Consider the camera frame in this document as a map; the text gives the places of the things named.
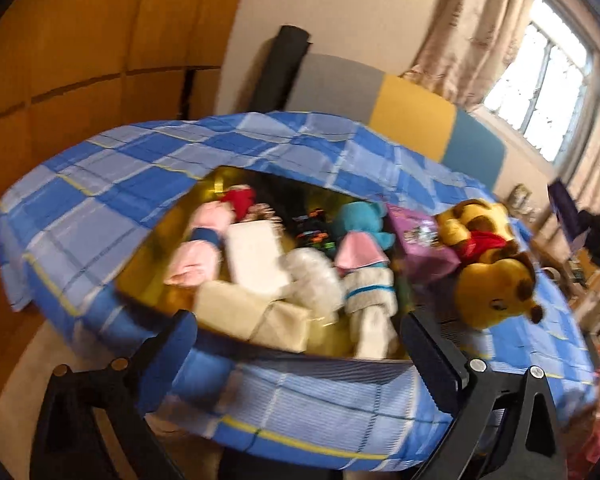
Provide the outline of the cream cloth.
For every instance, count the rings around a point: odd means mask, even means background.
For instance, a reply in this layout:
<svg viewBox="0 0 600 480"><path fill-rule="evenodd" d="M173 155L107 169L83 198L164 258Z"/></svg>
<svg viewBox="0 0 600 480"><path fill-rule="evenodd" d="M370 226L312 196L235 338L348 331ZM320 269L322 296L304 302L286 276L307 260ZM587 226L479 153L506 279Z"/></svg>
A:
<svg viewBox="0 0 600 480"><path fill-rule="evenodd" d="M207 330L248 344L294 353L305 352L308 345L310 310L239 285L205 282L197 289L193 312Z"/></svg>

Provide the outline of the pink towel blue band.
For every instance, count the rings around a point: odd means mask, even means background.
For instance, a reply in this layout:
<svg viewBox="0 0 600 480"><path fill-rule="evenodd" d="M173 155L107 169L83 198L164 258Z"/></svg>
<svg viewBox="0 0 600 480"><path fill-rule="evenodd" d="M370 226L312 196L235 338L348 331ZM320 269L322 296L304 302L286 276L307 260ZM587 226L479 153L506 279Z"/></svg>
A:
<svg viewBox="0 0 600 480"><path fill-rule="evenodd" d="M197 287L215 280L220 272L224 236L234 219L228 203L212 200L201 204L189 219L185 240L176 248L163 283Z"/></svg>

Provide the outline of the teal plush bear pink dress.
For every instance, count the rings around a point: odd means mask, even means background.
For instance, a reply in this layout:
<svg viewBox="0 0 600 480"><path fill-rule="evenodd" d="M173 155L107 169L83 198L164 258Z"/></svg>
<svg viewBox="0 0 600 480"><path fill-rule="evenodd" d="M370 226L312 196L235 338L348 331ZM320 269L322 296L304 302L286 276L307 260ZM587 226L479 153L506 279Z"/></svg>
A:
<svg viewBox="0 0 600 480"><path fill-rule="evenodd" d="M358 200L343 205L332 222L337 242L334 259L341 275L370 266L388 266L386 252L396 236L384 230L384 204Z"/></svg>

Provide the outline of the white fluffy plush ball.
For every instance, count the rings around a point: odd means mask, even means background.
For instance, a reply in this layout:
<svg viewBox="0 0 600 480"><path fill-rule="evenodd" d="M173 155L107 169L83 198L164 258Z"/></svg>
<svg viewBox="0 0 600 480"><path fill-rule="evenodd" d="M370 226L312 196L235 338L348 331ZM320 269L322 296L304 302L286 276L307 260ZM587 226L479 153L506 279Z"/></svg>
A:
<svg viewBox="0 0 600 480"><path fill-rule="evenodd" d="M332 260L315 248L301 247L281 256L280 264L289 276L283 297L309 309L317 320L335 323L344 304L344 293Z"/></svg>

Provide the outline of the white foam block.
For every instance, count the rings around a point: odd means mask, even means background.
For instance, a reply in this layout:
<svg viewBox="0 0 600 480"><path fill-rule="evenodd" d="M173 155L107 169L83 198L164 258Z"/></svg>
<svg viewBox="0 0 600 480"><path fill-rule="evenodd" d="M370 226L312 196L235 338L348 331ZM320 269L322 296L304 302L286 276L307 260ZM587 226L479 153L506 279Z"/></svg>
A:
<svg viewBox="0 0 600 480"><path fill-rule="evenodd" d="M225 255L234 284L264 298L283 297L290 278L271 220L232 224L225 234Z"/></svg>

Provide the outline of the black wig with beads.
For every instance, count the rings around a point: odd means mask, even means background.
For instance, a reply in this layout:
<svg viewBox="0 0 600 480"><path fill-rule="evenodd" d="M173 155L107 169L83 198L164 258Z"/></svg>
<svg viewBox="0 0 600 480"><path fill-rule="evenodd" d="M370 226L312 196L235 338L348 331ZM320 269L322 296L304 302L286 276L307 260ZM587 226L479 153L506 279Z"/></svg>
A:
<svg viewBox="0 0 600 480"><path fill-rule="evenodd" d="M296 247L314 248L328 258L334 258L336 240L328 224L321 193L316 190L316 186L283 177L266 179L270 205Z"/></svg>

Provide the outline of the beige satin scrunchie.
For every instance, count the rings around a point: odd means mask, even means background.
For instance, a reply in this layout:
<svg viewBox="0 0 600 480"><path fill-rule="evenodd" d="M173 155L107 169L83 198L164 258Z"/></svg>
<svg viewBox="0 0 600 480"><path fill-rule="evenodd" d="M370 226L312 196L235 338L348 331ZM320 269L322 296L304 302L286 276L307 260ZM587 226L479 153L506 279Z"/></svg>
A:
<svg viewBox="0 0 600 480"><path fill-rule="evenodd" d="M280 222L280 218L275 210L266 203L258 203L250 206L244 220L245 222L259 220L270 220L274 223Z"/></svg>

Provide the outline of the small red plush doll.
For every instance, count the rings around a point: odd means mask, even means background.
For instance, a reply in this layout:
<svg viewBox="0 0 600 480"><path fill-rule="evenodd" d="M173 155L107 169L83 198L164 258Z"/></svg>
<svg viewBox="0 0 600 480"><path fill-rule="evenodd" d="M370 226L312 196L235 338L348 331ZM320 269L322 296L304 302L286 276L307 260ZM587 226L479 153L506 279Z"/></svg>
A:
<svg viewBox="0 0 600 480"><path fill-rule="evenodd" d="M221 202L232 208L236 222L244 220L249 208L254 205L256 192L248 184L230 186L223 194Z"/></svg>

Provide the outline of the white socks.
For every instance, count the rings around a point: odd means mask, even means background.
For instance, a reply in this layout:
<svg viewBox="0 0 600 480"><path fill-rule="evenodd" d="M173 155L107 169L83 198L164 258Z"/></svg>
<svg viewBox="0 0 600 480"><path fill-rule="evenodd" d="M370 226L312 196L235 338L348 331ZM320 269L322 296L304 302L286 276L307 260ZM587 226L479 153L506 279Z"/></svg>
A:
<svg viewBox="0 0 600 480"><path fill-rule="evenodd" d="M398 312L392 271L386 266L364 266L349 272L342 284L355 359L388 358L398 340L391 321Z"/></svg>

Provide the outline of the yellow brown plush dog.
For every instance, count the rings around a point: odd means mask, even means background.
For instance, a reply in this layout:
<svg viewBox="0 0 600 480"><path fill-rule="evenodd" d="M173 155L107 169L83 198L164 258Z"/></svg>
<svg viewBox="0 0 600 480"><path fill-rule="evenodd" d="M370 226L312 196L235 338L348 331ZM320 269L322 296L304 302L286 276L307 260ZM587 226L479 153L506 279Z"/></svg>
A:
<svg viewBox="0 0 600 480"><path fill-rule="evenodd" d="M434 216L439 240L460 260L454 307L462 322L486 330L506 318L544 318L534 299L536 274L509 222L507 208L482 198L463 200Z"/></svg>

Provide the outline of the wooden side desk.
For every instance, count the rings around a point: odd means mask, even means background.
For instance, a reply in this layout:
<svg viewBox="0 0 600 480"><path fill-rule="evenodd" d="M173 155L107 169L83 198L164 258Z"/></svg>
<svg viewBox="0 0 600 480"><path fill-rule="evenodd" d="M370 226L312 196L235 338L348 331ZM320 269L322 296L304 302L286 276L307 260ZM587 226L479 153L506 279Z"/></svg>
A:
<svg viewBox="0 0 600 480"><path fill-rule="evenodd" d="M529 247L564 293L583 333L600 333L600 211L580 209L560 179L547 185L550 203L530 221L530 191L518 184L505 207L531 233Z"/></svg>

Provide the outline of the purple cardboard box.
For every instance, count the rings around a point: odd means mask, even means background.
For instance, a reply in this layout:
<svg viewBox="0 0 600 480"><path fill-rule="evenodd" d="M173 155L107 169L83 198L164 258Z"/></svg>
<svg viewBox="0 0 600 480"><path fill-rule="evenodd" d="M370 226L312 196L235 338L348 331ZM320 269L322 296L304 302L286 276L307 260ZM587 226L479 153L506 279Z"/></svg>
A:
<svg viewBox="0 0 600 480"><path fill-rule="evenodd" d="M413 284L429 284L453 273L460 259L442 243L429 214L387 204L388 226L396 236L400 269Z"/></svg>

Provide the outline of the gold metal tin tray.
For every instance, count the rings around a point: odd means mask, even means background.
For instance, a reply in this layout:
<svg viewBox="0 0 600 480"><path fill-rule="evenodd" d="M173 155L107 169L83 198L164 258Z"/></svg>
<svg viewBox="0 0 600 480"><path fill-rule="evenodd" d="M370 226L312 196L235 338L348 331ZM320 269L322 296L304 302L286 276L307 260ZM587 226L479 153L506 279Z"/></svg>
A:
<svg viewBox="0 0 600 480"><path fill-rule="evenodd" d="M271 199L266 192L266 179L273 176L274 174L265 174L260 171L223 166L202 178L176 202L152 229L146 240L140 244L131 260L117 277L118 292L134 304L139 304L158 315L172 316L179 310L194 314L195 296L200 285L197 287L182 287L163 283L166 268L176 248L185 240L190 217L201 204L212 202L212 200L221 201L224 192L230 186L238 184L248 184L253 188L253 191L256 192L255 204L266 203L270 205ZM316 186L316 192L321 193L330 229L332 229L332 222L343 205L362 200L362 198L322 188L312 183L306 184ZM297 248L294 239L283 227L282 220L279 223L274 223L274 226L284 255ZM225 236L221 248L220 272L213 281L234 284L230 278L225 255ZM199 345L209 348L213 352L235 353L248 359L311 358L319 360L334 359L337 361L382 361L355 359L355 346L350 338L349 318L344 310L344 304L338 311L337 321L332 324L317 320L312 313L308 345L306 351L301 353L248 344L248 342L225 336L213 330L207 330L198 320L197 323L201 328ZM395 359L399 354L400 342L398 336L396 350L384 360Z"/></svg>

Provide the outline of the grey yellow blue headboard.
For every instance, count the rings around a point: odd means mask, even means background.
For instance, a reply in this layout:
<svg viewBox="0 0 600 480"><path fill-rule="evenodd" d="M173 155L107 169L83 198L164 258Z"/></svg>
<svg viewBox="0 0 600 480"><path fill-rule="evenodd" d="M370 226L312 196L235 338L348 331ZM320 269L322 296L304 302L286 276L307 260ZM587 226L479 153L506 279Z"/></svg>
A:
<svg viewBox="0 0 600 480"><path fill-rule="evenodd" d="M462 108L411 81L346 58L306 55L285 108L360 122L489 190L503 168L503 141Z"/></svg>

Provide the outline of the window with metal bars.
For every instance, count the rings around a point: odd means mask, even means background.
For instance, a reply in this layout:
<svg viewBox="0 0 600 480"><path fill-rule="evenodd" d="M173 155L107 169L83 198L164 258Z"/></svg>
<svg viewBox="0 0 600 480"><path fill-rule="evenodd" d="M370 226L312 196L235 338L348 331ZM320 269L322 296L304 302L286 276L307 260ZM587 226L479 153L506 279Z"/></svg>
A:
<svg viewBox="0 0 600 480"><path fill-rule="evenodd" d="M557 165L576 135L592 69L591 45L572 21L550 0L534 0L516 58L482 104Z"/></svg>

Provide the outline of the wooden wardrobe panels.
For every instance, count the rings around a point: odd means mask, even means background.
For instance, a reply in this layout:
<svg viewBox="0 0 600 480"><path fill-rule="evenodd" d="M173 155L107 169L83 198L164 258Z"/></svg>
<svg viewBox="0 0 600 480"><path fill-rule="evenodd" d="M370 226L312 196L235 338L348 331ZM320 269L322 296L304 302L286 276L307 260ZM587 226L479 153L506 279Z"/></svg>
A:
<svg viewBox="0 0 600 480"><path fill-rule="evenodd" d="M240 0L0 0L0 197L109 127L212 113ZM41 318L0 280L0 393Z"/></svg>

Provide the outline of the beige floral curtain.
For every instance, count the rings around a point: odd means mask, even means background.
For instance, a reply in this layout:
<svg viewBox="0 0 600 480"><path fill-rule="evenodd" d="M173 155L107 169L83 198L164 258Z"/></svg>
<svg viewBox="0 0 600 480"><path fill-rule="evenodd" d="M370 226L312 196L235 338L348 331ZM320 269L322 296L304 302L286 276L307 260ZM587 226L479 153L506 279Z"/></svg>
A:
<svg viewBox="0 0 600 480"><path fill-rule="evenodd" d="M513 63L534 0L449 0L402 77L465 110Z"/></svg>

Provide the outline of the black rolled mat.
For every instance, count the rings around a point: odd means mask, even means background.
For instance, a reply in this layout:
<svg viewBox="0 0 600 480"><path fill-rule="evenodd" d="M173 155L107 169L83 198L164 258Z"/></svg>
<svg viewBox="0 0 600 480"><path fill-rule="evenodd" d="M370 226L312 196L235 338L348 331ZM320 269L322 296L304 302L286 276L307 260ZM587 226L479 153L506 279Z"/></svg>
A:
<svg viewBox="0 0 600 480"><path fill-rule="evenodd" d="M285 108L309 47L310 34L306 30L294 25L283 25L278 30L264 60L247 110L269 113Z"/></svg>

